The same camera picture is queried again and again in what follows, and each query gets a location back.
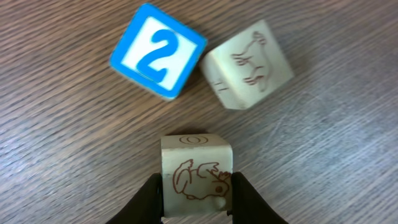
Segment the green Z letter block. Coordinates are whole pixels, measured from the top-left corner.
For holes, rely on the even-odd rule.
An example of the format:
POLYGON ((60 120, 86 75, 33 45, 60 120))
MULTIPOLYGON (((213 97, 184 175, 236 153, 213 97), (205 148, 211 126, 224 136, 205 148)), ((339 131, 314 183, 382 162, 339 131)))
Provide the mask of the green Z letter block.
POLYGON ((294 77, 265 20, 209 51, 200 69, 221 104, 246 110, 294 77))

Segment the green side animal block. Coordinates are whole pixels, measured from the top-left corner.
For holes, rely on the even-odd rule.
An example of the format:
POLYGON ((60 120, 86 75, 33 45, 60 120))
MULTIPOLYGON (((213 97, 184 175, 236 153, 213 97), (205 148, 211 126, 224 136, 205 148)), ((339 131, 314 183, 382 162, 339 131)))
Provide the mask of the green side animal block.
POLYGON ((162 195, 165 217, 232 208, 233 150, 216 134, 163 136, 162 195))

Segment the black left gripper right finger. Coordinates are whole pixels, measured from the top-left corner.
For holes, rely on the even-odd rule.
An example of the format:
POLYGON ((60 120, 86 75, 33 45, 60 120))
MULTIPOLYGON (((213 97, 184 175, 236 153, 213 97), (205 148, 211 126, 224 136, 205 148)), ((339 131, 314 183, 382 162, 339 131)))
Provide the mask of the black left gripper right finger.
POLYGON ((251 185, 241 172, 231 175, 233 224, 288 224, 251 185))

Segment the blue 2 number block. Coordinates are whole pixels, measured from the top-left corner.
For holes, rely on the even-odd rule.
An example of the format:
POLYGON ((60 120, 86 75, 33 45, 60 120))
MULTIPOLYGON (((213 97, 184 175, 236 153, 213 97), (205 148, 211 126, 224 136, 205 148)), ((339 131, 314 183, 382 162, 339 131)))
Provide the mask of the blue 2 number block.
POLYGON ((109 64, 143 88, 174 100, 206 45, 204 36, 147 2, 136 11, 109 64))

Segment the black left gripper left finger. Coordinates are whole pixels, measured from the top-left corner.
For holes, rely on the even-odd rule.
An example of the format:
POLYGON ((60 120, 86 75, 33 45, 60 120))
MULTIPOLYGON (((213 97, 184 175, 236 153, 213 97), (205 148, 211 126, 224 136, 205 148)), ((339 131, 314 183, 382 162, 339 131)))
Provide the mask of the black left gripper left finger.
POLYGON ((106 224, 163 224, 163 216, 162 176, 155 173, 106 224))

